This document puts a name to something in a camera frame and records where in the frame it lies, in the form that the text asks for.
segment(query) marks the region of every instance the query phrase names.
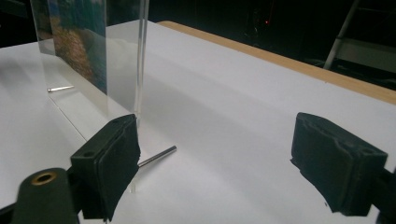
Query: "wooden table edge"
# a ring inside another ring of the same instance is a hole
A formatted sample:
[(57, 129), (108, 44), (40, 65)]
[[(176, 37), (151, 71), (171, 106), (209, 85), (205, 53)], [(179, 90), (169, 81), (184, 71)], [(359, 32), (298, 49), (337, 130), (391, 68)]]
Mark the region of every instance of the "wooden table edge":
[(219, 44), (226, 48), (235, 49), (237, 51), (246, 53), (267, 62), (278, 64), (280, 66), (289, 68), (307, 76), (320, 79), (324, 82), (332, 83), (344, 89), (355, 91), (360, 94), (375, 98), (377, 100), (396, 105), (396, 91), (376, 86), (368, 82), (360, 81), (352, 77), (346, 77), (307, 63), (301, 63), (263, 49), (257, 49), (249, 45), (242, 44), (218, 35), (212, 35), (210, 33), (197, 30), (173, 21), (160, 21), (158, 22), (158, 24), (187, 35), (192, 35), (203, 40)]

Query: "metal stand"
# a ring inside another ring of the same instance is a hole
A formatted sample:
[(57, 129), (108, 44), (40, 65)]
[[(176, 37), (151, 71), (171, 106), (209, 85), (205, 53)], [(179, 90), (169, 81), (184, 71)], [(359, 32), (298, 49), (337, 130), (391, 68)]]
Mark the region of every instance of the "metal stand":
[(329, 70), (332, 67), (332, 62), (334, 61), (335, 56), (338, 53), (338, 50), (341, 47), (344, 35), (347, 32), (347, 28), (350, 24), (350, 21), (353, 18), (353, 15), (356, 12), (356, 9), (358, 9), (359, 3), (361, 0), (355, 0), (352, 4), (352, 7), (350, 8), (349, 12), (346, 15), (346, 20), (344, 21), (343, 27), (341, 27), (340, 33), (338, 36), (335, 38), (334, 43), (332, 44), (332, 49), (330, 50), (329, 56), (326, 59), (326, 63), (324, 64), (323, 68)]

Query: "metal rod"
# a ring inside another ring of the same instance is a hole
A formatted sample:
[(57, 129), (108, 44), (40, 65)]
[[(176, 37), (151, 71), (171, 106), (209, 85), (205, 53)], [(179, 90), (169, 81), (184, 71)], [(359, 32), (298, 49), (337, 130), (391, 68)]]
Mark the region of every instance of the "metal rod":
[(143, 166), (149, 164), (149, 163), (152, 162), (152, 161), (155, 161), (155, 160), (157, 160), (157, 159), (159, 159), (159, 158), (161, 158), (161, 157), (164, 157), (164, 156), (169, 155), (171, 152), (176, 151), (176, 149), (177, 149), (176, 146), (169, 147), (169, 148), (166, 149), (165, 151), (160, 152), (160, 153), (158, 153), (157, 155), (155, 155), (155, 156), (153, 156), (153, 157), (151, 157), (151, 158), (149, 158), (149, 159), (147, 159), (147, 160), (145, 160), (145, 161), (142, 161), (142, 162), (138, 163), (137, 165), (139, 166), (139, 168), (142, 168)]
[(53, 92), (53, 91), (64, 91), (64, 90), (68, 90), (68, 89), (72, 89), (72, 88), (74, 88), (74, 86), (51, 88), (51, 89), (47, 89), (47, 91), (48, 91), (48, 92)]
[(352, 21), (353, 15), (355, 14), (356, 10), (358, 9), (360, 1), (361, 0), (355, 0), (353, 2), (352, 7), (350, 8), (349, 12), (347, 13), (346, 19), (344, 21), (343, 26), (341, 27), (340, 33), (335, 38), (334, 43), (332, 44), (332, 49), (330, 50), (329, 56), (327, 56), (326, 63), (323, 66), (324, 69), (330, 70), (330, 68), (332, 68), (332, 61), (334, 61), (334, 58), (337, 56), (337, 53), (341, 47), (344, 35), (347, 32), (347, 28), (348, 28), (350, 22)]

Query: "black clamp holder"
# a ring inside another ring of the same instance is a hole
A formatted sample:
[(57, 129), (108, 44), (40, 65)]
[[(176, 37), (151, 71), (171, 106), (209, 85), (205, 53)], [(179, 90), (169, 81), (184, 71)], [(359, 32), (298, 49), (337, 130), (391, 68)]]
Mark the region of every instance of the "black clamp holder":
[(76, 224), (86, 219), (113, 218), (125, 189), (140, 167), (176, 150), (138, 163), (136, 117), (111, 120), (71, 157), (67, 171), (51, 168), (28, 176), (17, 202), (0, 210), (0, 223)]
[(396, 223), (396, 175), (384, 169), (384, 151), (324, 118), (299, 113), (291, 156), (333, 212), (366, 217), (373, 204), (377, 223)]

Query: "glass block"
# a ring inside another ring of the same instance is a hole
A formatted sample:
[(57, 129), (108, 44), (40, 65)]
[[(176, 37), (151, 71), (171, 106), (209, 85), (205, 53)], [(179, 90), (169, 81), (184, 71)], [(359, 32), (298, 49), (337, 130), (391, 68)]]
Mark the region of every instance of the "glass block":
[(140, 117), (148, 0), (31, 0), (49, 97), (90, 139)]

